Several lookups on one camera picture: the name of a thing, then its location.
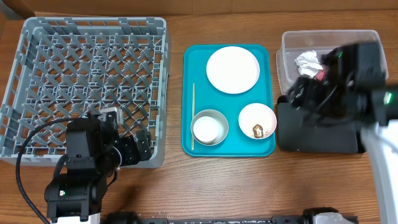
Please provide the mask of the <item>brown food scrap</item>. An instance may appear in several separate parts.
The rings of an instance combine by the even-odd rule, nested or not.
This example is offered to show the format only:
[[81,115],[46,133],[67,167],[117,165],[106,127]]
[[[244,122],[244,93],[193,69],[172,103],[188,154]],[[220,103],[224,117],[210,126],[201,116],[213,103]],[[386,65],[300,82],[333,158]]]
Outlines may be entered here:
[[264,137],[264,130],[260,124],[256,124],[253,128],[253,136],[254,138],[263,138]]

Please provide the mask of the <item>large white tissue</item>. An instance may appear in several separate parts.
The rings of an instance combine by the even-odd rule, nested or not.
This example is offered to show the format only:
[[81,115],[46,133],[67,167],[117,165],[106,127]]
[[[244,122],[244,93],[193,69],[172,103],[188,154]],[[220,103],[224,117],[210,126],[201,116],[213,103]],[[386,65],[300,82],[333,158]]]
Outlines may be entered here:
[[319,71],[323,70],[318,60],[317,53],[314,50],[303,52],[294,62],[298,66],[299,74],[308,75],[311,78],[314,78]]

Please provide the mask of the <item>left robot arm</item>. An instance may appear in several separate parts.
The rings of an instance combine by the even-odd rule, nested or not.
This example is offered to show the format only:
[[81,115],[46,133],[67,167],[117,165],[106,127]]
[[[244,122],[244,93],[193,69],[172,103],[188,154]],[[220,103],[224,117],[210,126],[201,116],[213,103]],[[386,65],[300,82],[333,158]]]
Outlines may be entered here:
[[67,153],[57,162],[44,194],[52,223],[65,217],[87,222],[101,213],[107,179],[116,177],[120,167],[152,157],[150,132],[138,130],[135,136],[121,137],[118,126],[115,112],[68,123]]

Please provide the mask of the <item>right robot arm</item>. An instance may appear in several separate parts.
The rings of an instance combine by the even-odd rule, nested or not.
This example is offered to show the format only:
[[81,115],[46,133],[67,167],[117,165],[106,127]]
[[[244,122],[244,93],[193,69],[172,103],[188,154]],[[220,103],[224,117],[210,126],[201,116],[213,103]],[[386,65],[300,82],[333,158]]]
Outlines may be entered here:
[[397,222],[397,87],[386,84],[378,42],[322,55],[322,78],[299,77],[277,101],[285,151],[367,152],[382,223]]

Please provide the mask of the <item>large white plate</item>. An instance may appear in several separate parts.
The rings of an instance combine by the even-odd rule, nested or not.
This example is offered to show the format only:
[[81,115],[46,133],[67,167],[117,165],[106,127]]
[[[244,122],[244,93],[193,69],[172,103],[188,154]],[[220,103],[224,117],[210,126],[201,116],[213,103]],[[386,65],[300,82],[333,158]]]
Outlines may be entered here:
[[257,83],[260,66],[249,50],[227,46],[210,56],[206,64],[206,75],[217,90],[227,94],[240,94]]

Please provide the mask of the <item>white bowl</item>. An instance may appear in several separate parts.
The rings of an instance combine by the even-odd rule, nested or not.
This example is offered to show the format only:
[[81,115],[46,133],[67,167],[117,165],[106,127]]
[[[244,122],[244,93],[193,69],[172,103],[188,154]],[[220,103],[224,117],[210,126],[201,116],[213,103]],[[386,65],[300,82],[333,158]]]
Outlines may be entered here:
[[[277,127],[277,118],[274,111],[267,105],[251,103],[246,105],[239,113],[238,124],[241,131],[252,139],[265,139],[270,137]],[[254,138],[252,128],[260,124],[264,130],[263,138]]]

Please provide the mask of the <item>red snack wrapper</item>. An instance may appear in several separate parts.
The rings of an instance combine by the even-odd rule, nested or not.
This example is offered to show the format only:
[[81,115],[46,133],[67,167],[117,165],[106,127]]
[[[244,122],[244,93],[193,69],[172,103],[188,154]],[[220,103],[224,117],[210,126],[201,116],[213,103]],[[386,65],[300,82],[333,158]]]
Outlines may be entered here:
[[322,81],[325,78],[326,75],[326,70],[323,69],[321,71],[319,71],[315,76],[314,79],[318,80],[318,81]]

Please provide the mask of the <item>grey metal bowl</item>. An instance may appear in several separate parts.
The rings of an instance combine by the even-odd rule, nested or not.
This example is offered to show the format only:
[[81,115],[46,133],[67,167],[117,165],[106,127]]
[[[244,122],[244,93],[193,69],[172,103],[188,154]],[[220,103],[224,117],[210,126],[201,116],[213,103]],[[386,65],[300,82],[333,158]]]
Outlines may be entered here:
[[229,123],[228,123],[228,120],[226,119],[226,117],[221,112],[219,112],[217,110],[208,109],[208,110],[202,110],[199,113],[197,113],[193,119],[193,124],[192,124],[192,126],[190,126],[190,129],[193,131],[194,123],[197,121],[198,118],[200,118],[202,116],[209,116],[209,117],[214,118],[218,122],[220,132],[219,132],[218,137],[213,142],[208,143],[208,144],[200,142],[194,135],[195,140],[205,146],[215,146],[217,144],[220,144],[222,141],[224,141],[224,139],[228,135]]

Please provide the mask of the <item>white paper cup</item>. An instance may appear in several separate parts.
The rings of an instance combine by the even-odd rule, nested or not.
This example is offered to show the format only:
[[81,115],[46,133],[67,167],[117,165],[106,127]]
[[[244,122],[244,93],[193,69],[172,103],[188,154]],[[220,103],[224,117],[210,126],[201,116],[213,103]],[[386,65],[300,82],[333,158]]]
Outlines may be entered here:
[[213,142],[219,135],[218,122],[209,116],[202,116],[193,125],[193,133],[196,138],[205,144]]

